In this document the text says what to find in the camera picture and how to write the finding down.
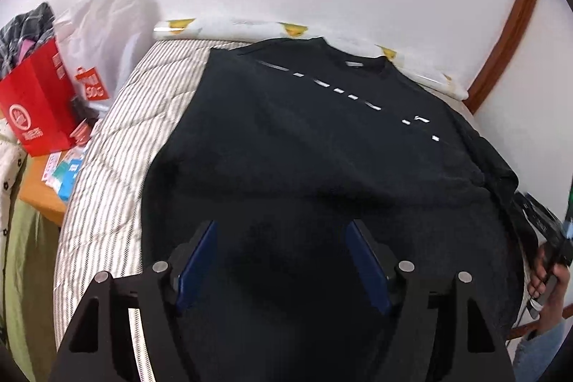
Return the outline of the person's right hand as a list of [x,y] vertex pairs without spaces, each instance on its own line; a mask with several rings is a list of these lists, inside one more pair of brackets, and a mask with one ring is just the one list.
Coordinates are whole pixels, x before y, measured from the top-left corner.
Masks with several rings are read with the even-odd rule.
[[546,276],[548,275],[548,271],[546,271],[544,264],[545,245],[542,244],[538,249],[533,268],[530,271],[528,283],[528,294],[532,298],[537,299],[540,296],[546,298],[545,304],[539,312],[536,328],[537,335],[547,333],[562,321],[564,300],[570,280],[568,267],[555,264],[551,272],[551,277],[555,278],[555,286],[551,293],[547,292],[546,287],[549,281]]

